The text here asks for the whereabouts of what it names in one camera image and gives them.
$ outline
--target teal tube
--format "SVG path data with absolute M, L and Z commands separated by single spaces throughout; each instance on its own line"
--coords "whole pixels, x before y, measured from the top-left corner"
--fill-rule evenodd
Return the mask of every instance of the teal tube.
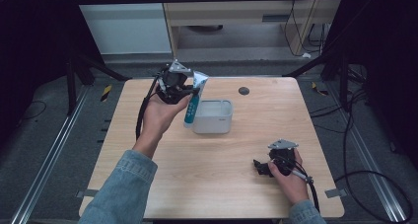
M 187 111 L 185 112 L 184 117 L 184 127 L 186 128 L 190 128 L 193 125 L 194 116 L 196 115 L 197 107 L 199 106 L 200 97 L 208 78 L 209 76 L 206 74 L 194 71 L 193 88 L 200 88 L 200 90 L 197 95 L 193 95 L 193 97 L 191 97 L 190 102 L 188 103 Z

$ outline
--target white container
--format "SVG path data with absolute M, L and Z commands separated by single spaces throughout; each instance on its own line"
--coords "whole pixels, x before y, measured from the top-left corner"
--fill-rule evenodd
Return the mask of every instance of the white container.
M 193 122 L 195 133 L 227 133 L 231 129 L 233 104 L 228 100 L 202 100 Z

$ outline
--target black round hole cover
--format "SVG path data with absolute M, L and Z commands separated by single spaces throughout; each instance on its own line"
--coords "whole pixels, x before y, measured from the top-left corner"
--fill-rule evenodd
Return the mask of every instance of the black round hole cover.
M 249 88 L 246 88 L 246 87 L 240 87 L 240 88 L 238 89 L 238 92 L 239 92 L 241 95 L 248 95 L 248 94 L 249 94 Z

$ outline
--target wooden tabletop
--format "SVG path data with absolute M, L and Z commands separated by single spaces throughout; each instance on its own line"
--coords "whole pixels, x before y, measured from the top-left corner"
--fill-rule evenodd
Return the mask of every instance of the wooden tabletop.
M 135 142 L 139 108 L 151 79 L 125 83 L 89 189 L 100 189 L 125 150 Z M 248 95 L 239 93 L 249 88 Z M 260 176 L 252 160 L 269 160 L 267 146 L 280 138 L 299 144 L 303 166 L 314 179 L 321 215 L 344 214 L 310 115 L 293 78 L 209 78 L 202 99 L 233 103 L 231 130 L 196 134 L 174 119 L 155 153 L 159 166 L 145 212 L 147 219 L 281 218 L 290 204 L 273 178 Z M 92 200 L 84 197 L 80 214 Z

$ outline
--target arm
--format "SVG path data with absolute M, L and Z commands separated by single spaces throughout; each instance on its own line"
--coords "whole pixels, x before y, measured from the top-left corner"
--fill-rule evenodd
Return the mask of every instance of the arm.
M 86 207 L 79 223 L 140 223 L 157 165 L 151 160 L 164 132 L 189 97 L 167 105 L 157 96 L 145 110 L 141 136 L 126 151 L 104 186 Z
M 302 158 L 297 149 L 295 149 L 295 158 L 302 165 Z M 290 174 L 287 177 L 283 176 L 272 162 L 268 163 L 268 168 L 292 204 L 289 213 L 289 218 L 292 223 L 325 223 L 310 201 L 307 184 L 304 180 L 294 174 Z

